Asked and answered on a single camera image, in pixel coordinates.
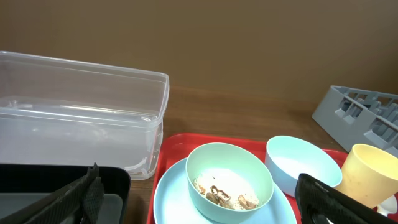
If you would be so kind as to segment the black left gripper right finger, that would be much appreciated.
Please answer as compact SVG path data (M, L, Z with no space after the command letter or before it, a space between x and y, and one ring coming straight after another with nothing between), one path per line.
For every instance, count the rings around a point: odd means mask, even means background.
M299 175L295 199L303 224L397 224L308 174Z

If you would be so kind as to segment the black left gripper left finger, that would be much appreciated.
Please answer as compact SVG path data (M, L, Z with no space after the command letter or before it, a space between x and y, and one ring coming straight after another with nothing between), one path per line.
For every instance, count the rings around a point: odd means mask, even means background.
M94 164L79 179L41 200L1 219L1 224L73 223L96 224L104 201L104 185Z

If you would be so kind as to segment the light blue bowl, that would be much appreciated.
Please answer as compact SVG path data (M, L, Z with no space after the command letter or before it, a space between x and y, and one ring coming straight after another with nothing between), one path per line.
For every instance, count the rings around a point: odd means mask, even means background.
M300 174L308 174L336 187L343 180L339 165L324 150L292 136L267 141L265 165L283 193L294 197Z

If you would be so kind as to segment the yellow cup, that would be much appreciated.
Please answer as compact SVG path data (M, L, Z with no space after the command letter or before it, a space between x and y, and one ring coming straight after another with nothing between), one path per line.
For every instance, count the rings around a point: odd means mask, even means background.
M355 144L344 161L335 189L374 208L397 193L397 158L367 144Z

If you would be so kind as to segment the green bowl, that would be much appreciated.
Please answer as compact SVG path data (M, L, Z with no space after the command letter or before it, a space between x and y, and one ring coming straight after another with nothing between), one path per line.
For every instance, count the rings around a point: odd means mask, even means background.
M274 193L274 180L270 171L251 152L221 142L196 147L187 157L185 173L188 192L195 208L207 218L218 223L241 223L264 207ZM238 175L254 189L259 205L252 210L232 210L221 207L199 194L192 181L201 174Z

